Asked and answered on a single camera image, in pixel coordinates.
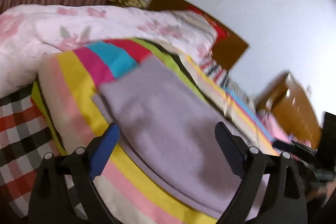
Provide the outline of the dark brown headboard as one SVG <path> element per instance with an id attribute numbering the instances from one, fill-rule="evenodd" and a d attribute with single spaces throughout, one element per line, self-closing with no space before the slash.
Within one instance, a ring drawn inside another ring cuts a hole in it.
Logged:
<path id="1" fill-rule="evenodd" d="M 185 0 L 150 0 L 147 9 L 152 11 L 187 10 L 204 17 L 217 32 L 217 40 L 211 49 L 213 59 L 226 71 L 230 71 L 249 48 L 249 44 L 240 36 L 208 13 Z"/>

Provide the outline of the pink floral white quilt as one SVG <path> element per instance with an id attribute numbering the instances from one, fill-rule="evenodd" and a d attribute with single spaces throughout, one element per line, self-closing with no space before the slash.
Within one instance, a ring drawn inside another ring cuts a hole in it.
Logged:
<path id="1" fill-rule="evenodd" d="M 147 11 L 116 6 L 20 5 L 1 14 L 1 97 L 33 82 L 45 54 L 105 39 L 163 41 L 196 62 L 216 32 L 193 11 Z"/>

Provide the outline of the red floral pillow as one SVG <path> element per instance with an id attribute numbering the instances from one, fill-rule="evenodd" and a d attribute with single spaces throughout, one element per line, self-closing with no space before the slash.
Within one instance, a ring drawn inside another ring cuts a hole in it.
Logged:
<path id="1" fill-rule="evenodd" d="M 197 7 L 193 6 L 193 5 L 189 5 L 187 6 L 187 10 L 189 11 L 193 11 L 199 15 L 201 15 L 202 17 L 205 18 L 205 20 L 213 27 L 213 29 L 216 32 L 216 36 L 217 39 L 215 40 L 215 43 L 218 43 L 222 40 L 225 40 L 226 38 L 228 38 L 228 32 L 226 30 L 224 30 L 216 20 L 214 20 L 212 17 L 210 17 L 209 15 L 207 15 L 205 12 L 203 12 L 202 10 L 198 9 Z"/>

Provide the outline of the lavender knit pants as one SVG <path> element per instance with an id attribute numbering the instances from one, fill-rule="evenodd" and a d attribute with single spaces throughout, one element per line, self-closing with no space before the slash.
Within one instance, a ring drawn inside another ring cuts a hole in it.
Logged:
<path id="1" fill-rule="evenodd" d="M 219 218 L 240 185 L 215 139 L 224 118 L 155 56 L 102 84 L 92 101 L 121 147 L 163 190 Z"/>

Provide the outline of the rainbow striped blanket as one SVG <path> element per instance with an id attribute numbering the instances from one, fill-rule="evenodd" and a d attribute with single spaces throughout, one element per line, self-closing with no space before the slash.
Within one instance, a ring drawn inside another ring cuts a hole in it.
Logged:
<path id="1" fill-rule="evenodd" d="M 122 223 L 217 221 L 240 183 L 214 138 L 219 121 L 277 154 L 249 108 L 187 55 L 146 40 L 46 55 L 33 100 L 62 155 L 103 138 L 89 176 Z"/>

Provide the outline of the red black plaid sheet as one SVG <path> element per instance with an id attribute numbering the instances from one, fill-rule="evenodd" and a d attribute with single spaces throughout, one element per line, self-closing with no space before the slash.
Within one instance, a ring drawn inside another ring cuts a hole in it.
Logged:
<path id="1" fill-rule="evenodd" d="M 43 114 L 32 103 L 33 86 L 1 98 L 1 198 L 18 218 L 29 211 L 38 168 L 48 152 L 59 155 Z"/>

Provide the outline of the glossy orange-brown headboard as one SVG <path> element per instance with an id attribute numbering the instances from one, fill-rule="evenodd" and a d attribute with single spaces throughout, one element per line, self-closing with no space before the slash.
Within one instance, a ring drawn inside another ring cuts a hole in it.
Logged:
<path id="1" fill-rule="evenodd" d="M 315 111 L 301 84 L 290 71 L 281 72 L 256 97 L 256 110 L 273 114 L 287 135 L 308 140 L 317 148 L 321 128 Z"/>

